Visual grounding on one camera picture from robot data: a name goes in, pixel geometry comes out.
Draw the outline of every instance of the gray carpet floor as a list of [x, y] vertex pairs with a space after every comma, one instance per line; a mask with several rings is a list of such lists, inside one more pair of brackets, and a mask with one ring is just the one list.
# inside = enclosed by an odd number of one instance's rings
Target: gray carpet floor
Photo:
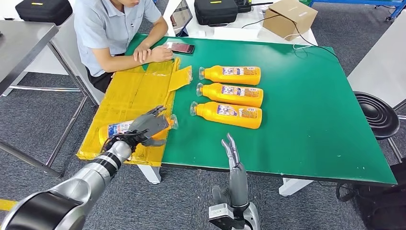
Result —
[[[158, 1], [161, 11], [166, 2]], [[315, 4], [319, 11], [313, 32], [320, 45], [332, 46], [349, 74], [389, 27], [383, 22], [387, 9], [373, 6]], [[141, 32], [151, 25], [143, 23]], [[23, 85], [69, 87], [63, 75], [29, 73]], [[80, 102], [80, 93], [32, 92], [14, 90], [0, 98], [0, 138], [35, 158], [46, 161], [70, 116]], [[86, 164], [74, 153], [86, 134], [95, 108], [87, 102], [53, 168], [65, 172], [56, 179], [15, 157], [0, 153], [0, 198], [20, 200], [48, 189], [73, 175]], [[395, 136], [402, 153], [406, 124]], [[390, 164], [397, 163], [386, 142], [381, 147]], [[225, 185], [228, 174], [203, 170], [162, 168], [162, 183], [147, 182], [140, 170], [124, 165], [97, 202], [85, 224], [87, 230], [215, 230], [207, 221], [213, 204], [210, 190]], [[264, 230], [363, 230], [354, 202], [340, 203], [334, 188], [311, 183], [290, 197], [278, 194], [280, 178], [249, 175], [250, 199], [258, 209]], [[0, 211], [0, 220], [5, 216]]]

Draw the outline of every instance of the black stool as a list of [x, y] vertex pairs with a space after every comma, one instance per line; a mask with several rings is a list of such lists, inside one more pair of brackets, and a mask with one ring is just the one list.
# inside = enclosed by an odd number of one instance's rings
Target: black stool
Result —
[[356, 91], [354, 91], [354, 94], [360, 103], [375, 138], [377, 140], [387, 139], [399, 162], [402, 162], [402, 155], [395, 145], [392, 136], [399, 130], [399, 119], [406, 119], [406, 117], [398, 116], [391, 106], [375, 96]]

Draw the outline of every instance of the green table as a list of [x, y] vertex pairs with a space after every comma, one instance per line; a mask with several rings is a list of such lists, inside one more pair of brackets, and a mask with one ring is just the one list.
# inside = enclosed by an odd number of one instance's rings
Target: green table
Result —
[[[127, 54], [132, 54], [144, 38], [136, 36]], [[158, 44], [166, 41], [196, 48], [192, 55], [176, 54], [181, 68], [192, 65], [193, 81], [176, 91], [173, 113], [180, 128], [169, 133], [163, 165], [228, 169], [220, 140], [230, 132], [241, 162], [252, 173], [396, 184], [339, 62], [327, 51], [317, 47], [293, 50], [288, 44], [175, 37], [164, 37]], [[198, 68], [214, 65], [261, 68], [258, 87], [265, 96], [259, 129], [190, 116], [192, 101], [210, 101], [196, 96]]]

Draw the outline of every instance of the black case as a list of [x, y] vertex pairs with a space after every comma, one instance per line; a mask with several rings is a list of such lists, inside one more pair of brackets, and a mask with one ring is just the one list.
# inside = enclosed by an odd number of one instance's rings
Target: black case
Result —
[[234, 0], [196, 0], [194, 11], [200, 25], [217, 25], [234, 22], [238, 7]]
[[68, 0], [23, 0], [15, 9], [24, 21], [56, 25], [61, 25], [72, 14]]

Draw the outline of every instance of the flattened cardboard box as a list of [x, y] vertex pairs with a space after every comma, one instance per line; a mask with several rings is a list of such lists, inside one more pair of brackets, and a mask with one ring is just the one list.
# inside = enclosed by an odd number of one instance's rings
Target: flattened cardboard box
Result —
[[264, 20], [262, 26], [291, 41], [299, 36], [293, 34], [304, 34], [310, 29], [316, 15], [316, 10], [296, 0], [281, 0], [268, 7], [265, 18], [269, 19]]

